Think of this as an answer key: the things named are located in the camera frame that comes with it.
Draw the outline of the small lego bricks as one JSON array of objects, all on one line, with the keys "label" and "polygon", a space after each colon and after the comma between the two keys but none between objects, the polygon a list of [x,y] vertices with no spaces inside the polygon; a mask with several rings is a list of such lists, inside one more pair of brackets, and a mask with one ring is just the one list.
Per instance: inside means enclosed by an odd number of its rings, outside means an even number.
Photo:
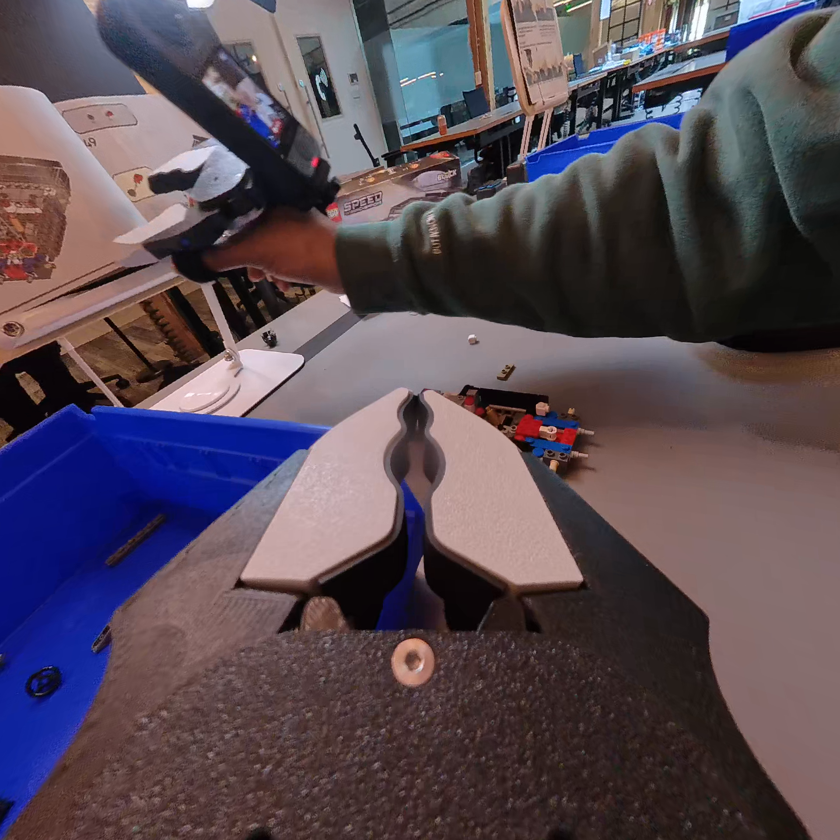
[{"label": "small lego bricks", "polygon": [[[163,512],[157,514],[148,523],[143,525],[141,530],[137,531],[127,542],[108,556],[105,560],[106,567],[114,568],[119,565],[165,523],[166,514]],[[112,630],[110,624],[107,624],[100,631],[100,634],[93,640],[91,644],[92,653],[94,655],[98,655],[110,645],[111,641]],[[58,690],[58,688],[60,688],[62,681],[63,676],[60,668],[55,665],[48,665],[38,669],[27,678],[25,683],[25,693],[28,697],[33,699],[45,699],[50,697]]]}]

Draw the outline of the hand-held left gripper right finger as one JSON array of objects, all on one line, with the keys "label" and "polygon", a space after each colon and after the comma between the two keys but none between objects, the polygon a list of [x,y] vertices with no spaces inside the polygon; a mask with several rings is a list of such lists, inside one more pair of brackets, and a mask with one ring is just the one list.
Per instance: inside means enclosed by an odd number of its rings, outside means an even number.
[{"label": "hand-held left gripper right finger", "polygon": [[575,592],[585,578],[526,460],[485,421],[421,393],[424,572],[449,628],[477,628],[505,597]]}]

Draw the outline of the poster on wooden easel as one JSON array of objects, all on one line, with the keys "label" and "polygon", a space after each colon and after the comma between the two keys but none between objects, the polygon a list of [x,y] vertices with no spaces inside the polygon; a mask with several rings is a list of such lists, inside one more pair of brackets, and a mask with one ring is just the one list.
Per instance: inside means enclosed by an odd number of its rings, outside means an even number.
[{"label": "poster on wooden easel", "polygon": [[519,107],[525,117],[518,156],[523,161],[538,119],[537,150],[550,139],[553,113],[570,98],[568,69],[552,2],[502,1],[500,21]]}]

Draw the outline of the blue bin with white label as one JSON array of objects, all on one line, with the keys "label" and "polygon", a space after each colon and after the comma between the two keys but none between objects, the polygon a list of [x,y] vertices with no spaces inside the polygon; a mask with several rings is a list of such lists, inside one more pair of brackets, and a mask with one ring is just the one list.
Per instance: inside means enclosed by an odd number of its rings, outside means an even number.
[{"label": "blue bin with white label", "polygon": [[662,124],[678,129],[684,116],[684,112],[674,112],[651,119],[622,121],[610,128],[596,129],[585,136],[576,134],[552,143],[527,155],[524,162],[526,182],[533,183],[544,175],[559,174],[588,154],[605,154],[622,137],[647,125]]}]

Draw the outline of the partly built lego car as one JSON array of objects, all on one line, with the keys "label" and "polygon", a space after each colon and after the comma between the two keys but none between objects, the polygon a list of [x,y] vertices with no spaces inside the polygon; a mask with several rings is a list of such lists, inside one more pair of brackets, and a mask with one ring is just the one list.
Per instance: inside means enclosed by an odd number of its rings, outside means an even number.
[{"label": "partly built lego car", "polygon": [[546,395],[473,385],[441,395],[483,419],[555,474],[566,474],[590,456],[587,440],[594,432],[582,425],[575,409],[558,411]]}]

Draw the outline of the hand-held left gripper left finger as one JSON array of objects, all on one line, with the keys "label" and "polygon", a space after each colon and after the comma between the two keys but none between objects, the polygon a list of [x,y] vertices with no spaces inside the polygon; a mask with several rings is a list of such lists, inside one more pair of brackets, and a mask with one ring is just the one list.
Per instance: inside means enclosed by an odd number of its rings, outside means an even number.
[{"label": "hand-held left gripper left finger", "polygon": [[407,565],[404,413],[399,387],[313,444],[242,571],[262,592],[327,596],[358,628],[377,627]]}]

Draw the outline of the person's right forearm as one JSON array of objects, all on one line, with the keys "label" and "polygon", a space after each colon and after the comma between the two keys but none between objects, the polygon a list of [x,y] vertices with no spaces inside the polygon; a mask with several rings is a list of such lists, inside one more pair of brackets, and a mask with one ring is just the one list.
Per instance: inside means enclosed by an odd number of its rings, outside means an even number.
[{"label": "person's right forearm", "polygon": [[492,198],[338,229],[357,312],[687,343],[836,327],[838,11],[745,49],[679,129],[649,123]]}]

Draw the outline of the open instruction booklet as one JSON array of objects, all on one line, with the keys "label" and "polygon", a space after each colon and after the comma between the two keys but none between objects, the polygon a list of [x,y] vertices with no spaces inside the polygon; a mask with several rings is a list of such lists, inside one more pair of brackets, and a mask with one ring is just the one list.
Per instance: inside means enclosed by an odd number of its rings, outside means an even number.
[{"label": "open instruction booklet", "polygon": [[115,239],[184,200],[153,194],[149,174],[210,142],[159,94],[53,103],[2,86],[2,317],[127,269]]}]

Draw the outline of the blue plastic bin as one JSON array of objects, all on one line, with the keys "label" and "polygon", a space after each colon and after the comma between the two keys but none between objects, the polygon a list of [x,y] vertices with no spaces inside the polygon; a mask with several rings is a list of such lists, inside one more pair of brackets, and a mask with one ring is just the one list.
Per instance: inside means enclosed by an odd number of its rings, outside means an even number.
[{"label": "blue plastic bin", "polygon": [[[2,451],[2,838],[412,838],[395,634],[242,571],[329,430],[66,410]],[[422,514],[403,493],[407,565]],[[105,560],[163,512],[119,565]],[[110,624],[112,641],[91,644]],[[27,678],[58,666],[37,700]]]},{"label": "blue plastic bin", "polygon": [[816,1],[741,1],[737,23],[729,29],[726,61],[785,21],[816,7]]}]

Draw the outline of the long wooden table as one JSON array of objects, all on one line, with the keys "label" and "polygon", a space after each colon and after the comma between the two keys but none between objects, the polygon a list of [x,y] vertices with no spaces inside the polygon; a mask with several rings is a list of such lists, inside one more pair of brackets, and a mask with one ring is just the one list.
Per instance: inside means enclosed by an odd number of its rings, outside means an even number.
[{"label": "long wooden table", "polygon": [[511,133],[522,130],[525,113],[517,101],[497,108],[477,118],[457,124],[446,133],[433,133],[420,140],[401,146],[403,154],[428,154],[431,151],[451,150],[458,143],[466,144],[473,151],[479,151],[493,143],[507,138]]}]

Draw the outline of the lego set box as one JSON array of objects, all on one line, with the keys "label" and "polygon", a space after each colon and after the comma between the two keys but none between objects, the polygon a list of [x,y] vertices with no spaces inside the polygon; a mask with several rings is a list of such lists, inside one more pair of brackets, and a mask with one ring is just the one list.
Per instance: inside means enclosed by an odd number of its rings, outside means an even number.
[{"label": "lego set box", "polygon": [[357,172],[339,183],[327,215],[333,222],[345,224],[392,221],[413,203],[439,203],[463,191],[460,160],[447,151]]}]

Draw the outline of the white book stand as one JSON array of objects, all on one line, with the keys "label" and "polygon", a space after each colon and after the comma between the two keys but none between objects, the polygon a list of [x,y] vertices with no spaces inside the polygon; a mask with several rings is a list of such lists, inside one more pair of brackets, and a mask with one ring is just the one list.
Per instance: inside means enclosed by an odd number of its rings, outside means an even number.
[{"label": "white book stand", "polygon": [[[71,357],[97,388],[116,407],[123,404],[105,381],[85,362],[71,343],[72,332],[91,322],[104,320],[114,312],[146,301],[160,292],[176,289],[182,279],[170,259],[112,271],[101,276],[84,276],[78,282],[56,286],[32,277],[2,274],[2,299],[20,296],[15,306],[2,310],[2,370],[18,366],[31,354],[48,345],[59,350],[60,379],[71,377],[61,354]],[[224,336],[224,352],[203,373],[163,399],[159,410],[185,414],[242,417],[279,385],[298,373],[304,364],[299,353],[235,348],[224,311],[210,284],[203,293]]]}]

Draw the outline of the person's right hand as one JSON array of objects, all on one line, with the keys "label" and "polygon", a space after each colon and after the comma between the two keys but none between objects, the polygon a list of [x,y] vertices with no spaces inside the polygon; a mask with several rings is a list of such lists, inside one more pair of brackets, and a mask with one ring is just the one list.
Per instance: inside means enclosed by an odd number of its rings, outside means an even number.
[{"label": "person's right hand", "polygon": [[345,292],[336,243],[339,226],[318,212],[276,207],[249,226],[204,251],[203,265],[216,272],[244,269],[253,282]]}]

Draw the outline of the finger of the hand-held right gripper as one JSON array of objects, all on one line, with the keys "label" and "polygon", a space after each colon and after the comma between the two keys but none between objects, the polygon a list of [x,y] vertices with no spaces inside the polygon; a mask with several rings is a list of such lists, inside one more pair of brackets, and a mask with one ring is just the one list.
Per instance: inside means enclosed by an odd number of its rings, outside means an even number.
[{"label": "finger of the hand-held right gripper", "polygon": [[195,201],[213,201],[247,183],[248,165],[218,143],[195,147],[148,175],[155,195],[185,193]]},{"label": "finger of the hand-held right gripper", "polygon": [[205,211],[198,205],[176,204],[116,237],[113,243],[144,259],[164,259],[181,253],[202,252],[215,245],[234,226],[235,217],[229,213]]}]

